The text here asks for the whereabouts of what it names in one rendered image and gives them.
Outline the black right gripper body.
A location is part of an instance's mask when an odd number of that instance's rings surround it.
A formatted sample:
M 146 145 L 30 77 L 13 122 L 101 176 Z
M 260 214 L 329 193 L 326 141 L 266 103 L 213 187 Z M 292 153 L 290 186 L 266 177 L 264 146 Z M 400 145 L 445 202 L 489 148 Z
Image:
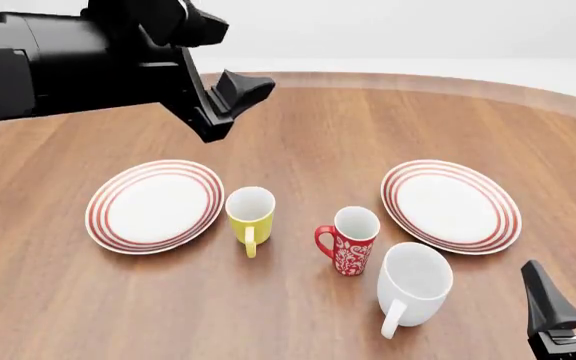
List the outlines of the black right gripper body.
M 576 360 L 576 334 L 572 330 L 527 330 L 536 360 Z

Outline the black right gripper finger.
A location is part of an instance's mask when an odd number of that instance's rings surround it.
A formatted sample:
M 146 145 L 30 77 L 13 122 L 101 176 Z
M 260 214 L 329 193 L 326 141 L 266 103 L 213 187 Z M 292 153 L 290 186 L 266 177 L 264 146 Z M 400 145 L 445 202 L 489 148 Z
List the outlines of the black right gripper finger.
M 529 260 L 521 268 L 528 302 L 527 335 L 576 329 L 576 308 L 563 296 L 543 266 Z

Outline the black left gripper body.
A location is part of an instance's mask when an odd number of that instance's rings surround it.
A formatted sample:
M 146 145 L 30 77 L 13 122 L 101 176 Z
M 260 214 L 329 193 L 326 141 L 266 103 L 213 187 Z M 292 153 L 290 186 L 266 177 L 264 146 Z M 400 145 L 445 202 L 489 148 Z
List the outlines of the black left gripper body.
M 231 116 L 220 113 L 219 107 L 204 88 L 190 51 L 177 47 L 181 58 L 181 99 L 176 101 L 179 115 L 205 143 L 223 140 L 234 125 Z

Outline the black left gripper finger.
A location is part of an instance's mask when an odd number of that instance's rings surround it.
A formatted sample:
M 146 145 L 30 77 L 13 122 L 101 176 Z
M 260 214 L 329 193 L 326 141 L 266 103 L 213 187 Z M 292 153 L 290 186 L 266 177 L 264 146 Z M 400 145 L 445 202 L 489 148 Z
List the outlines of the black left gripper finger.
M 185 21 L 185 47 L 220 44 L 228 29 L 229 24 L 225 20 L 189 7 Z
M 210 88 L 210 101 L 219 116 L 236 119 L 268 98 L 275 86 L 270 77 L 249 77 L 225 70 Z

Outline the white plate with red rings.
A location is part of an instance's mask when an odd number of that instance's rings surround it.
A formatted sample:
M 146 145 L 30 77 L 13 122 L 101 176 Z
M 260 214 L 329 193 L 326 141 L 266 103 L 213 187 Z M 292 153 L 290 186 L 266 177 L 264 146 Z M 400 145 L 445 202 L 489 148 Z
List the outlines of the white plate with red rings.
M 156 254 L 197 238 L 225 201 L 221 179 L 194 161 L 167 159 L 131 167 L 105 182 L 89 200 L 86 230 L 119 254 Z
M 403 230 L 444 251 L 494 254 L 521 234 L 521 212 L 510 194 L 460 164 L 434 159 L 398 164 L 382 179 L 380 196 Z

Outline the yellow mug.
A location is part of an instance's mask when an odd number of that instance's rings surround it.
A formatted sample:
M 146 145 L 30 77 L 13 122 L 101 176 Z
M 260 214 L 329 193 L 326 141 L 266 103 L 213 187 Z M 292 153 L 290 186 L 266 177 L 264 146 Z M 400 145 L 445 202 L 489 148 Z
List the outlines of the yellow mug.
M 256 257 L 257 246 L 270 238 L 275 207 L 271 191 L 258 186 L 239 188 L 226 200 L 232 230 L 250 259 Z

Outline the white mug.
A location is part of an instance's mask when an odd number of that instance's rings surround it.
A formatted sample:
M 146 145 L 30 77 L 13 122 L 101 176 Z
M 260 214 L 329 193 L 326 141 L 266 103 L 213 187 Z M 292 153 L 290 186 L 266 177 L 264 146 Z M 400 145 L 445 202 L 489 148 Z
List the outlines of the white mug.
M 377 299 L 385 315 L 384 338 L 400 326 L 425 323 L 441 308 L 454 283 L 448 261 L 426 245 L 402 242 L 389 248 L 380 267 Z

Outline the red patterned mug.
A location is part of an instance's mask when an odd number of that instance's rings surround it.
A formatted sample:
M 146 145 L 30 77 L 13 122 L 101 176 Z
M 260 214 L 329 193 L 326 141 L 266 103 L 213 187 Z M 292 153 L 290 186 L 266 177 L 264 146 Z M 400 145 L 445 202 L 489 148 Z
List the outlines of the red patterned mug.
M 315 230 L 314 241 L 337 272 L 357 276 L 364 272 L 380 227 L 379 219 L 369 209 L 346 206 L 336 213 L 332 225 Z

